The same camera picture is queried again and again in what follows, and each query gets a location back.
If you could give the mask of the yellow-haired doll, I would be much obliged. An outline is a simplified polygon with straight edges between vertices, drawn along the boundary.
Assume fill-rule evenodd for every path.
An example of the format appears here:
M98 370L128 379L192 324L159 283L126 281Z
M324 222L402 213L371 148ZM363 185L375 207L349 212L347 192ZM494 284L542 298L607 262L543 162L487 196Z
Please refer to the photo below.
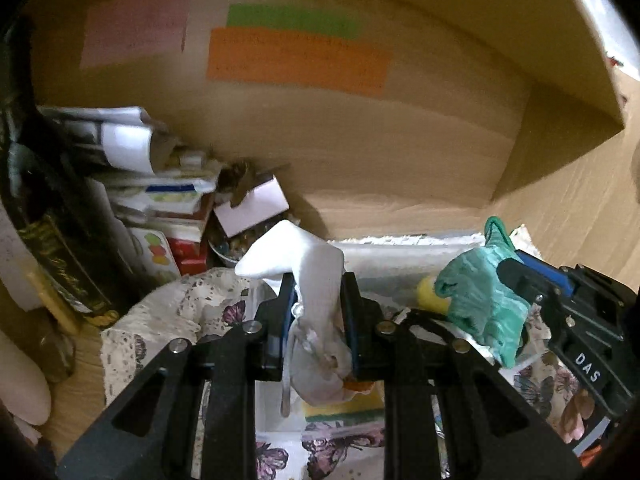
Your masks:
M491 216L484 226L483 246L462 252L434 278L416 288L418 306L447 320L485 346L506 368L514 367L530 304L503 284L498 265L521 262L501 219Z

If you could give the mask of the yellow green sponge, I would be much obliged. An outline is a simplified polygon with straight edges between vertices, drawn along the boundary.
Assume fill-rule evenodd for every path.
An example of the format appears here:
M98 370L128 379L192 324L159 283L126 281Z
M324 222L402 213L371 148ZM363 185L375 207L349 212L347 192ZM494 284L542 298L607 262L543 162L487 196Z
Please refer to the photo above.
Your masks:
M322 406L303 403L306 422L338 422L341 426L352 426L372 422L384 416L384 393L379 382L368 390L355 391L349 401Z

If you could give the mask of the clear plastic storage bin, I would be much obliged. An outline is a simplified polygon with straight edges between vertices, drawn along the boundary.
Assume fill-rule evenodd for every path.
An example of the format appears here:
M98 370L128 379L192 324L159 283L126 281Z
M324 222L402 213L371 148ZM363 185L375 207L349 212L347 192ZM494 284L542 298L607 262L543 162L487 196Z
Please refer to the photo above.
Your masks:
M432 363L422 356L420 342L399 327L393 327L388 336L380 333L380 308L360 297L355 278L345 272L340 300L337 324L352 352L352 374L360 382L386 383L390 395L386 418L393 428L415 434L420 427L430 426L433 417L425 374ZM279 330L286 338L277 346L283 357L292 322L285 322Z

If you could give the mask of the floral beige cloth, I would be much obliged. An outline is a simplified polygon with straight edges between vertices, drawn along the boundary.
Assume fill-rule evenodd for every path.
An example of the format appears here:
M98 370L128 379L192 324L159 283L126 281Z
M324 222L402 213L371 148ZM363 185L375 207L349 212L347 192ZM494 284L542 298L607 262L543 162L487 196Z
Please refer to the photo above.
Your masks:
M291 413L297 394L312 406L337 404L354 397L347 389L352 352L337 320L345 257L341 249L288 220L282 220L250 246L235 266L242 278L275 280L292 274L297 300L288 329L281 415Z

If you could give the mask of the butterfly print tablecloth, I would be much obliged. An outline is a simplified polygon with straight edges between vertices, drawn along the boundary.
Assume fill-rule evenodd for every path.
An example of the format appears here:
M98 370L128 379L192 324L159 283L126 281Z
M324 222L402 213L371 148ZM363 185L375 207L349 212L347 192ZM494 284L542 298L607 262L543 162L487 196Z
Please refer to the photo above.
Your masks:
M574 452L466 340L424 311L386 318L340 248L281 221L232 269L166 284L102 335L107 407L63 472L88 479L588 478ZM383 415L294 442L256 428L255 387Z

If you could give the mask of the pink mug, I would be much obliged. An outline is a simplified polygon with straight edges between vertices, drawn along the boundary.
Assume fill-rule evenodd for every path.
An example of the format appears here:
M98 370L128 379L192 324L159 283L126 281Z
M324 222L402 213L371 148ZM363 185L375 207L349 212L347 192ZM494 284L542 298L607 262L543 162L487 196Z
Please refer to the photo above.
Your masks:
M51 415L51 393L37 364L1 333L1 401L6 409L32 426L44 425Z

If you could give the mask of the stack of books and papers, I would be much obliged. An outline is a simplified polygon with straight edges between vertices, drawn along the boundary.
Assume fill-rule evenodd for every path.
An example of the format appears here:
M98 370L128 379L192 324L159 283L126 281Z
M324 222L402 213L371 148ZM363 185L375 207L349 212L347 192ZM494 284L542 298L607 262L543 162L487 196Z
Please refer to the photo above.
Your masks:
M131 270L153 285L181 275L171 248L200 251L224 164L192 150L138 106L42 106L88 164L91 191Z

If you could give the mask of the dark wine bottle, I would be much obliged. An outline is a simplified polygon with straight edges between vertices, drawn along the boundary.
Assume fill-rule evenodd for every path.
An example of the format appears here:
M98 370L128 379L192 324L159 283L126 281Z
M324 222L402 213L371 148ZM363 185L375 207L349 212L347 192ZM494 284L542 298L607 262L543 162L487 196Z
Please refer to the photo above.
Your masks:
M87 190L73 175L64 136L38 110L32 90L29 24L1 34L1 200L42 280L89 324L104 330L120 318L92 278L78 236L92 226L77 207Z

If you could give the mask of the small white box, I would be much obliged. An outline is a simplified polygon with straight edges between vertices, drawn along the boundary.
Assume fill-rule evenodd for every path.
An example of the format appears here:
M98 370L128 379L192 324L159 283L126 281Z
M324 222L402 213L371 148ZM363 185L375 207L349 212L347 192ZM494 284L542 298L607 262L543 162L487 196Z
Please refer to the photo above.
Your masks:
M226 237L234 237L289 209L279 180L271 177L250 190L238 206L224 203L215 207L214 215Z

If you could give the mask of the orange sticky note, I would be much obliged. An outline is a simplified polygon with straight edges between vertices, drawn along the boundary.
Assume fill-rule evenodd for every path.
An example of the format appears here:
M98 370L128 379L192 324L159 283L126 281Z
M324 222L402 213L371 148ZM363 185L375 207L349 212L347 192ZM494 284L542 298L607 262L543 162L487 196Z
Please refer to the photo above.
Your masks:
M362 41L297 30L225 27L210 33L206 77L380 96L390 62L390 51Z

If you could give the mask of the green sticky note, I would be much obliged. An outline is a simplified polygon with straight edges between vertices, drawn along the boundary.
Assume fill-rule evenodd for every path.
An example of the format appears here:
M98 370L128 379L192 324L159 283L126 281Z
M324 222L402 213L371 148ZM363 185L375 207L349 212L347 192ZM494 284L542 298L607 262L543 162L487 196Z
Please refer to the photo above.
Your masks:
M361 29L358 21L336 12L259 3L235 3L229 6L227 26L296 30L343 39L358 38Z

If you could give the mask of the pink sticky note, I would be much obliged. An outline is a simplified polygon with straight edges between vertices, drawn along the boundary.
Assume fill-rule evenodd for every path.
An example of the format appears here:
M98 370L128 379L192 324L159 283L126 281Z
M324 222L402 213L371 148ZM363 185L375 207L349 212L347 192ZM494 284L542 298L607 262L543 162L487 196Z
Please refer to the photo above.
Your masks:
M86 15L82 68L180 51L191 0L108 0Z

